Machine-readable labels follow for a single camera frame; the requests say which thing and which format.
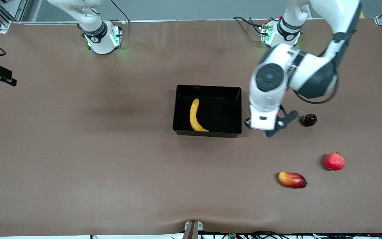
black tray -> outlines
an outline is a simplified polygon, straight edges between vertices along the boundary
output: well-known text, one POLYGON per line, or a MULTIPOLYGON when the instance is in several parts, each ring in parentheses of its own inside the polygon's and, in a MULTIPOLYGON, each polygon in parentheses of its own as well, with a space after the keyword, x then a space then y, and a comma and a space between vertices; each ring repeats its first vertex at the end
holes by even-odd
POLYGON ((241 88, 178 85, 173 130, 179 135, 237 137, 242 132, 241 88), (189 115, 195 98, 200 100, 197 120, 209 132, 191 127, 189 115))

yellow banana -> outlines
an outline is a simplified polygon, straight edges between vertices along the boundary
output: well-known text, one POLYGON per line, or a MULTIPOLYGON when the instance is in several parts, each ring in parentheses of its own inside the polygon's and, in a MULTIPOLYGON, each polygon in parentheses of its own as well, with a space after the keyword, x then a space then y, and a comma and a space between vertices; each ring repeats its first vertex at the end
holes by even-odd
POLYGON ((204 129, 197 121, 197 109, 198 105, 200 104, 200 100, 197 98, 192 102, 191 109, 190 109, 190 123, 191 127, 195 131, 202 131, 202 132, 208 132, 207 129, 204 129))

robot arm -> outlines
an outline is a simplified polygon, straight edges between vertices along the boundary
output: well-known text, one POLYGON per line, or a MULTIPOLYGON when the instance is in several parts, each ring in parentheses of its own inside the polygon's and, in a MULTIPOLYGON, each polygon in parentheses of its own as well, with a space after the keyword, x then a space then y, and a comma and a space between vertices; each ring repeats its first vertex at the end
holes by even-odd
POLYGON ((90 49, 98 54, 107 54, 120 48, 121 31, 109 21, 103 21, 94 8, 103 0, 47 0, 73 17, 78 23, 90 49))
MULTIPOLYGON (((346 51, 361 11, 359 0, 287 0, 287 8, 280 28, 304 23, 307 15, 302 5, 310 4, 329 23, 332 39, 323 57, 314 56, 292 47, 294 44, 278 44, 269 50, 253 71, 250 80, 250 127, 274 130, 277 114, 288 88, 306 98, 327 94, 338 80, 337 67, 346 51)), ((300 33, 301 26, 295 26, 300 33)))
POLYGON ((263 37, 264 44, 274 47, 280 43, 291 46, 297 44, 301 28, 307 19, 305 5, 309 0, 285 0, 285 11, 279 20, 273 20, 267 24, 267 28, 261 29, 267 36, 263 37))

brown table mat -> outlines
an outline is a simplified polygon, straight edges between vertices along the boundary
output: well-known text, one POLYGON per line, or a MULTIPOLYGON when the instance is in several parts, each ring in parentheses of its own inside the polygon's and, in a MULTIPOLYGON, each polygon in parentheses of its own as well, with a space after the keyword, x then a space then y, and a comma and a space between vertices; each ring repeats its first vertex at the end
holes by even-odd
MULTIPOLYGON (((307 21, 299 47, 331 37, 307 21)), ((266 48, 234 21, 131 24, 120 51, 87 50, 69 26, 12 24, 0 35, 17 87, 0 83, 0 236, 206 231, 382 232, 382 27, 360 20, 339 69, 336 97, 315 106, 288 92, 283 105, 318 115, 272 139, 172 130, 178 84, 238 86, 243 118, 250 76, 266 48), (341 171, 320 157, 340 152, 341 171), (305 189, 278 184, 280 171, 305 189)))

dark purple fruit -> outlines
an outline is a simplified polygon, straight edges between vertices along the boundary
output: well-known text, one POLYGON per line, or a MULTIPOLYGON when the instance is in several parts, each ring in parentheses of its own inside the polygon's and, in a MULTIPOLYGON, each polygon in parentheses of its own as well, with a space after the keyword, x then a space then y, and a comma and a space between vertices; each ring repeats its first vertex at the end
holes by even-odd
POLYGON ((316 124, 317 121, 318 118, 314 114, 300 116, 300 123, 305 127, 312 126, 316 124))

